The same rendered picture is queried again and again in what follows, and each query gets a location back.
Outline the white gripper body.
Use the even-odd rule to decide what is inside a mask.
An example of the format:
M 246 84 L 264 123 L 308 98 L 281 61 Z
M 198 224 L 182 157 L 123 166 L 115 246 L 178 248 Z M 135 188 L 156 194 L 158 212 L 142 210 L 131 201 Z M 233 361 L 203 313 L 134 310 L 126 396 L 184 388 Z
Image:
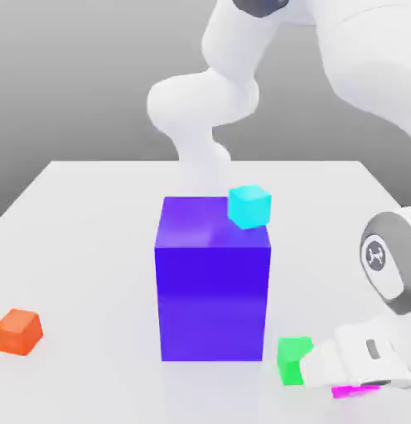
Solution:
M 359 348 L 346 349 L 334 340 L 327 340 L 301 360 L 300 370 L 308 388 L 411 388 L 411 370 L 392 349 L 380 353 L 373 340 L 367 340 Z

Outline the small magenta cube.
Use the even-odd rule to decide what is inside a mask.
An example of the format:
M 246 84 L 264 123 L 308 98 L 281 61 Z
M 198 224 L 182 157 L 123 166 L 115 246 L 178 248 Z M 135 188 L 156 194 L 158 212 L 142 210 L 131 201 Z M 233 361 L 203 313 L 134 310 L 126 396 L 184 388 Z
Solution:
M 331 389 L 334 399 L 354 398 L 380 390 L 380 386 L 339 386 Z

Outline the small green cube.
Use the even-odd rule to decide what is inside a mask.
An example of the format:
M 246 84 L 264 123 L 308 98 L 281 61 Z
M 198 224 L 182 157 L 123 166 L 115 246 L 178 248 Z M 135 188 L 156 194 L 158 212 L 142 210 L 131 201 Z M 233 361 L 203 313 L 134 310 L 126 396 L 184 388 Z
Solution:
M 310 337 L 279 338 L 277 366 L 284 386 L 302 386 L 304 384 L 300 370 L 301 360 L 312 351 Z

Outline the small cyan cube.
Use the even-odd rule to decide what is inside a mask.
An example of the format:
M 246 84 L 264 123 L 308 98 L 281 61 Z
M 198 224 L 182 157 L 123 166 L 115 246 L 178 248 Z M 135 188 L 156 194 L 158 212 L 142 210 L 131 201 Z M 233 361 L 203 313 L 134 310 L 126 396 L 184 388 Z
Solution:
M 270 221 L 272 196 L 259 185 L 229 190 L 227 215 L 241 229 L 266 226 Z

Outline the small orange cube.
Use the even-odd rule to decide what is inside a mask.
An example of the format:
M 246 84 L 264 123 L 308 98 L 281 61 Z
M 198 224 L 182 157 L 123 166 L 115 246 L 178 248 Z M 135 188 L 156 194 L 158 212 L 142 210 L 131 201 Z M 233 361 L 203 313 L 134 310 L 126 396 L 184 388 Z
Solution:
M 0 320 L 0 351 L 27 356 L 43 337 L 38 313 L 11 309 Z

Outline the large purple box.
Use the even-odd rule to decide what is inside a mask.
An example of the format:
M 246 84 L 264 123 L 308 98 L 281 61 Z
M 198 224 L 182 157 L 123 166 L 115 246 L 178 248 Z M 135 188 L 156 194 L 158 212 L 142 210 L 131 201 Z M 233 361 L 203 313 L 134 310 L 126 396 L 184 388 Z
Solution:
M 260 361 L 271 243 L 225 197 L 167 196 L 154 246 L 164 361 Z

